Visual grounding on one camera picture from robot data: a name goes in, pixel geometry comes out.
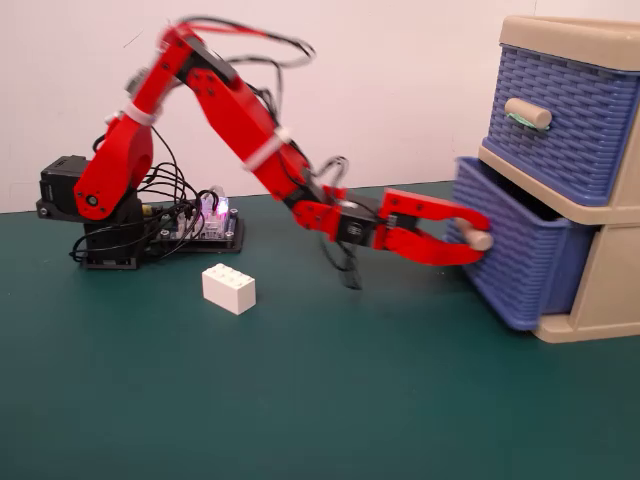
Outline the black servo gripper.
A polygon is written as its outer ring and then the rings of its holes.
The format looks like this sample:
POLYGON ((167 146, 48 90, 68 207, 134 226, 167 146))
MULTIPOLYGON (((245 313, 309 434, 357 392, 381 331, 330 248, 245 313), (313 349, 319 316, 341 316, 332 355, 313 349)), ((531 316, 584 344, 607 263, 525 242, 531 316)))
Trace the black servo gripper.
POLYGON ((459 218, 476 230, 489 230, 486 216, 457 203, 386 188, 382 203, 373 198, 348 196, 339 201, 339 206, 341 245, 386 248, 405 259, 431 266, 471 264, 484 255, 467 244, 446 243, 419 229, 399 228, 399 220, 392 220, 398 216, 433 221, 459 218))

